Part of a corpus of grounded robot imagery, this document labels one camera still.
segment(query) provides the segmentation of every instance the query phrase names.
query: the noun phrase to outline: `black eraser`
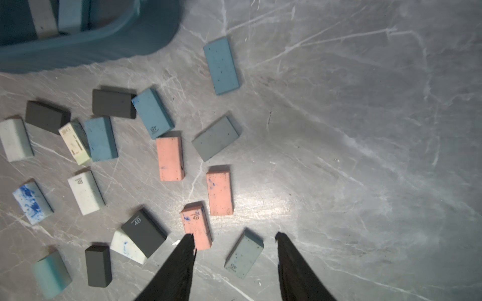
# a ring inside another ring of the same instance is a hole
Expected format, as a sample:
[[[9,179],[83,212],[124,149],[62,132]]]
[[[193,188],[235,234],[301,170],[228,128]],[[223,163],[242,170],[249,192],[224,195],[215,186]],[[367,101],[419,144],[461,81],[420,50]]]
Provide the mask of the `black eraser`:
[[[112,281],[108,246],[90,246],[85,250],[87,281],[90,287],[106,288]]]
[[[136,110],[132,104],[135,95],[105,90],[92,90],[92,113],[135,119]]]
[[[27,102],[25,122],[60,135],[59,128],[70,121],[70,112],[38,101]]]
[[[143,209],[136,212],[121,228],[146,257],[151,256],[167,238]]]

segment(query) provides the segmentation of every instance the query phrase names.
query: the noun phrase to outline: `gray marble surface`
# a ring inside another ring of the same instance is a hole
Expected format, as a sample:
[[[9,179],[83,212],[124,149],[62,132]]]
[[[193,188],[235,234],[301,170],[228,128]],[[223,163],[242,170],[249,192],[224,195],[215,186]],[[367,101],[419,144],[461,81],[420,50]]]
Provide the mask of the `gray marble surface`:
[[[340,301],[482,298],[481,9],[450,0],[187,0],[179,32],[148,56],[0,74],[0,118],[46,99],[89,119],[99,86],[154,86],[182,132],[186,177],[159,181],[142,121],[113,119],[120,157],[90,164],[107,207],[81,216],[59,136],[27,125],[35,158],[0,153],[0,299],[42,300],[31,265],[60,250],[73,283],[56,300],[130,301],[207,201],[205,173],[229,165],[235,214],[209,217],[213,247],[191,300],[280,300],[278,231]],[[215,96],[202,47],[229,36],[241,88]],[[224,114],[240,138],[204,163],[190,143]],[[55,214],[32,226],[12,197],[34,178]],[[84,250],[145,205],[169,232],[143,266],[111,253],[114,280],[87,286]],[[265,249],[244,280],[223,269],[249,227]]]

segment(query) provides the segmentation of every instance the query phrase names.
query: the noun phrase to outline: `white eraser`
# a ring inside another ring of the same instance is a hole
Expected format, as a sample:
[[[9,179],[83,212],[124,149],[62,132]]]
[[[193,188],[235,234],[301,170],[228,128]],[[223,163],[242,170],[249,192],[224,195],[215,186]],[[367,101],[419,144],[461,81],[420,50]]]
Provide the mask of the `white eraser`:
[[[13,196],[32,225],[43,221],[53,213],[35,181],[22,185],[13,192]]]
[[[110,249],[140,264],[147,261],[147,257],[141,249],[121,229],[114,233]]]
[[[57,21],[50,0],[28,0],[33,26],[39,39],[58,36]]]
[[[79,123],[69,122],[59,128],[59,133],[77,164],[82,165],[90,160],[87,136]]]
[[[105,206],[90,170],[68,179],[68,184],[74,193],[82,215],[92,213]]]
[[[7,119],[0,122],[0,139],[7,161],[14,162],[33,157],[27,131],[21,119]]]

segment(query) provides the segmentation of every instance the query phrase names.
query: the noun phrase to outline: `teal eraser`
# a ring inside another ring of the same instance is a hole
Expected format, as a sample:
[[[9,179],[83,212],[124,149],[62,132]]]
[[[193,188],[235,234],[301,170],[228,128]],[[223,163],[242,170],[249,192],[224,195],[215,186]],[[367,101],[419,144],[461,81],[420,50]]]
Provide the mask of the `teal eraser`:
[[[46,299],[54,298],[72,282],[58,251],[37,261],[32,272]]]
[[[240,87],[227,38],[216,40],[204,46],[204,55],[208,62],[209,73],[211,73],[216,95],[221,95]]]
[[[35,181],[22,185],[13,192],[13,196],[32,225],[53,214],[52,208]]]
[[[239,135],[236,133],[231,122],[224,116],[212,127],[194,139],[192,145],[198,151],[202,160],[206,162],[238,139],[238,137]]]
[[[264,249],[263,241],[249,230],[245,230],[226,259],[224,268],[244,279]]]
[[[92,161],[106,161],[118,157],[114,132],[109,117],[99,117],[84,123]]]
[[[75,34],[89,27],[90,0],[59,0],[58,30]]]
[[[133,98],[132,103],[152,139],[174,128],[171,118],[154,90],[145,90]]]

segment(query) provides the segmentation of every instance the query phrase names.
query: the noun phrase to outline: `pink eraser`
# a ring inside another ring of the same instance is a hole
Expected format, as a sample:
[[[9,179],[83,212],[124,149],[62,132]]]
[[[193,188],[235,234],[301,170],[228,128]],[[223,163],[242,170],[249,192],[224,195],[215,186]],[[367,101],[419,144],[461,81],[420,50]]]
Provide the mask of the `pink eraser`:
[[[206,250],[211,247],[213,241],[211,240],[204,206],[198,204],[199,203],[187,204],[181,211],[181,219],[186,234],[194,235],[196,249]]]
[[[184,179],[181,137],[156,139],[161,181],[180,181]]]
[[[231,183],[229,171],[215,171],[206,174],[211,215],[232,215]]]

